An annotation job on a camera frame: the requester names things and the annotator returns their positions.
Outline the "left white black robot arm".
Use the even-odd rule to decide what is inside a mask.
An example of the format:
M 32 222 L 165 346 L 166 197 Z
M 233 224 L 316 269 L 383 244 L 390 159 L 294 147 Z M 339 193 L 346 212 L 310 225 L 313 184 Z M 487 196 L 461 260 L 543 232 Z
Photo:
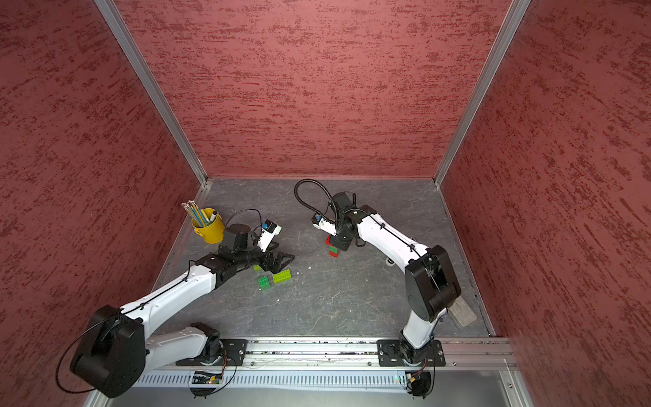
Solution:
M 158 335 L 156 330 L 195 300 L 225 285 L 237 273 L 259 266 L 278 274 L 294 255 L 278 251 L 281 227 L 262 223 L 255 244 L 246 225 L 225 229 L 218 250 L 192 260 L 181 276 L 149 295 L 115 308 L 95 311 L 78 338 L 70 370 L 109 398 L 125 393 L 144 374 L 176 362 L 226 368 L 233 361 L 220 332 L 204 323 Z

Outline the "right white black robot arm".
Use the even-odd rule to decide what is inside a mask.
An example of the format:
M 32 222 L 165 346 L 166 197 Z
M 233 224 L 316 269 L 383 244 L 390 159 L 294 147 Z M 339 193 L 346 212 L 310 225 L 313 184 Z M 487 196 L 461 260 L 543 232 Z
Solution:
M 389 225 L 373 208 L 358 207 L 346 193 L 332 200 L 336 212 L 330 243 L 345 250 L 352 241 L 363 241 L 382 252 L 403 271 L 411 312 L 399 334 L 400 357 L 420 364 L 427 356 L 438 319 L 461 295 L 461 287 L 448 252 L 427 247 Z

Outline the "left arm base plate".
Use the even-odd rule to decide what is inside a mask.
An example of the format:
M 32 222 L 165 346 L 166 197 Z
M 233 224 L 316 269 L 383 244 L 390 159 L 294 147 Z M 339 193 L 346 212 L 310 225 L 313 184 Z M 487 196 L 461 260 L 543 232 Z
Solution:
M 241 366 L 249 342 L 246 339 L 220 339 L 207 344 L 199 356 L 176 361 L 177 366 L 199 366 L 217 368 L 218 366 Z

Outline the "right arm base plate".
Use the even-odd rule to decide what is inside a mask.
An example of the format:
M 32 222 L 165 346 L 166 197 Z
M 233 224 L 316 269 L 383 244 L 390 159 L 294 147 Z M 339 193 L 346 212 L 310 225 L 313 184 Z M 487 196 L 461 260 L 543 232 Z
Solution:
M 379 365 L 382 367 L 395 366 L 446 366 L 442 344 L 432 340 L 420 349 L 413 348 L 406 340 L 378 340 L 377 352 Z

